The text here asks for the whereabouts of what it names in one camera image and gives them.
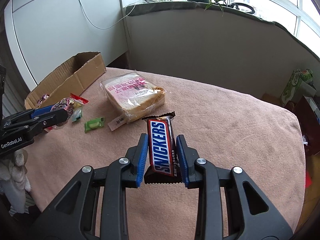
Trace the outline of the left gloved hand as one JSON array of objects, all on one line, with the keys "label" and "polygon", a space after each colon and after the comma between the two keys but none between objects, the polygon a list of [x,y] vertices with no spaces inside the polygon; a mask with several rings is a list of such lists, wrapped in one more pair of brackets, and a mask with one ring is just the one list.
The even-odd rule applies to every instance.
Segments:
[{"label": "left gloved hand", "polygon": [[31,191],[25,164],[28,152],[20,149],[1,159],[1,194],[17,213],[25,212],[26,192]]}]

